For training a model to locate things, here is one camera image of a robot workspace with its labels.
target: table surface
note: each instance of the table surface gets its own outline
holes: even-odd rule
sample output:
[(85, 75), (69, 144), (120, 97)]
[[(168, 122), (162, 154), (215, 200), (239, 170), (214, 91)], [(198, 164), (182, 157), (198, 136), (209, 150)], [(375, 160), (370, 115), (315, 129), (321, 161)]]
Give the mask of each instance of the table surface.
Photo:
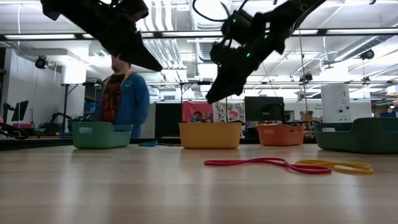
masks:
[[(357, 161), (374, 175), (305, 175), (208, 159)], [(73, 146), (0, 152), (0, 223), (398, 223), (398, 156), (294, 147)]]

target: yellow bin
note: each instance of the yellow bin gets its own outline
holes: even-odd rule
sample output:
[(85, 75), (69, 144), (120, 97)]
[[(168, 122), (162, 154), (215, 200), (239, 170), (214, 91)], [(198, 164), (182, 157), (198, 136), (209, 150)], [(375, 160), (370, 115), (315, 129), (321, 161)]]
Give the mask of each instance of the yellow bin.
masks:
[(241, 123), (180, 123), (181, 144), (185, 149), (236, 149)]

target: yellow rubber band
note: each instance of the yellow rubber band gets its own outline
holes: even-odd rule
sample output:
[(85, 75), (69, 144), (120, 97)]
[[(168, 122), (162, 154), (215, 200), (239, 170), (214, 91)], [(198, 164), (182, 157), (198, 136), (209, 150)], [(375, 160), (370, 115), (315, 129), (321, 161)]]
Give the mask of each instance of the yellow rubber band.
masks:
[[(319, 159), (303, 159), (296, 162), (300, 165), (315, 165), (329, 167), (337, 172), (344, 172), (348, 174), (373, 174), (373, 168), (371, 164), (364, 164), (360, 162), (340, 162), (340, 161), (324, 161)], [(355, 169), (344, 169), (336, 166), (345, 166)]]

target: pink poster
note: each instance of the pink poster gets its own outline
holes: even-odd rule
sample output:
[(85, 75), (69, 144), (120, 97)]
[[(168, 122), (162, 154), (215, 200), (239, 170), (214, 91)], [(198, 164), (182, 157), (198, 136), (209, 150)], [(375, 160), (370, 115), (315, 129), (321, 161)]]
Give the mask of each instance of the pink poster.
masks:
[(182, 103), (182, 121), (191, 122), (192, 116), (201, 117), (201, 120), (206, 119), (206, 113), (210, 112), (213, 114), (213, 107), (208, 103)]

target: blue jacket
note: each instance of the blue jacket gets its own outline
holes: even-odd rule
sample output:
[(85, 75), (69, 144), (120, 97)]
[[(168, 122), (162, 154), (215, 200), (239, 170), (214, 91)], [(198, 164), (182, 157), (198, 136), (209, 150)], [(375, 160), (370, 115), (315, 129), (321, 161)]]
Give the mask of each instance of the blue jacket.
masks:
[[(104, 80), (102, 89), (105, 90), (110, 77)], [(95, 110), (95, 120), (102, 120), (102, 99)], [(139, 138), (141, 125), (148, 117), (149, 91), (144, 78), (140, 75), (127, 72), (121, 84), (121, 99), (116, 112), (115, 125), (132, 125), (131, 138)]]

